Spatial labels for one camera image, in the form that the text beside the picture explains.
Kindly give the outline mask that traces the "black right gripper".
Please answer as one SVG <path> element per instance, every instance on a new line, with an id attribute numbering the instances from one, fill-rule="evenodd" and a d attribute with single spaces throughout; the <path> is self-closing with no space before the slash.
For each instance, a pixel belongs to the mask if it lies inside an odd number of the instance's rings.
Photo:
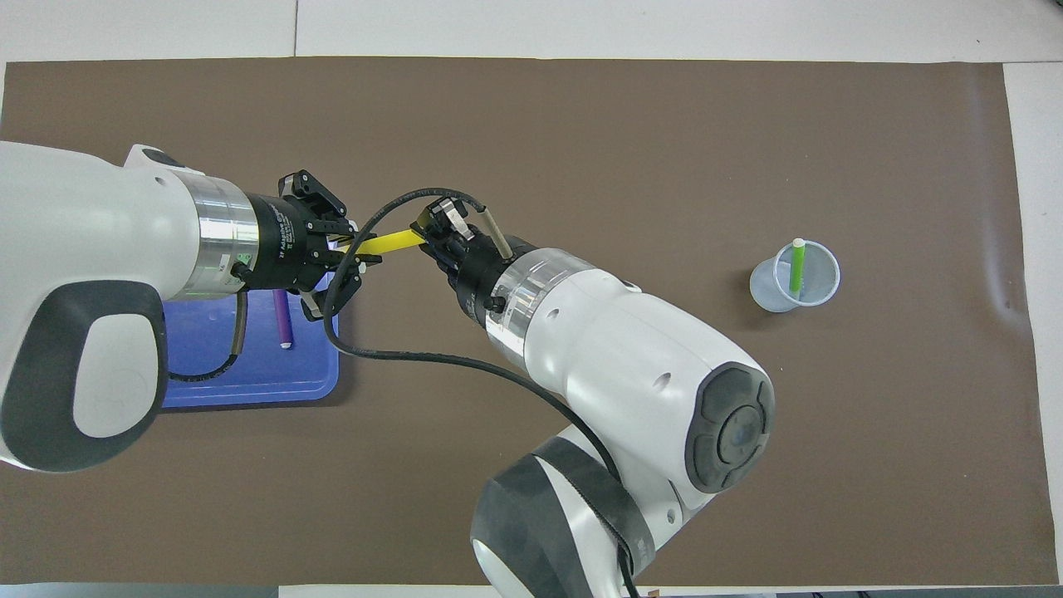
<path id="1" fill-rule="evenodd" d="M 420 249 L 448 275 L 465 314 L 485 325 L 497 279 L 520 257 L 520 238 L 505 236 L 513 252 L 505 260 L 490 236 L 474 233 L 467 216 L 459 200 L 437 199 L 414 220 L 414 233 L 422 239 Z"/>

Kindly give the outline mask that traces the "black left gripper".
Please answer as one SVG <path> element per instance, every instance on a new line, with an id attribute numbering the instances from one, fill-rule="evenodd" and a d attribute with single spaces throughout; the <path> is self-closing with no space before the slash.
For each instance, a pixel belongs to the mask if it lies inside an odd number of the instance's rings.
<path id="1" fill-rule="evenodd" d="M 250 289 L 287 289 L 300 292 L 302 314 L 310 322 L 322 321 L 335 261 L 330 249 L 349 246 L 357 224 L 349 220 L 348 208 L 307 170 L 279 180 L 277 197 L 248 194 L 257 226 L 254 264 L 243 273 Z M 360 290 L 365 272 L 379 264 L 379 255 L 357 254 L 340 277 L 331 315 L 338 317 Z"/>

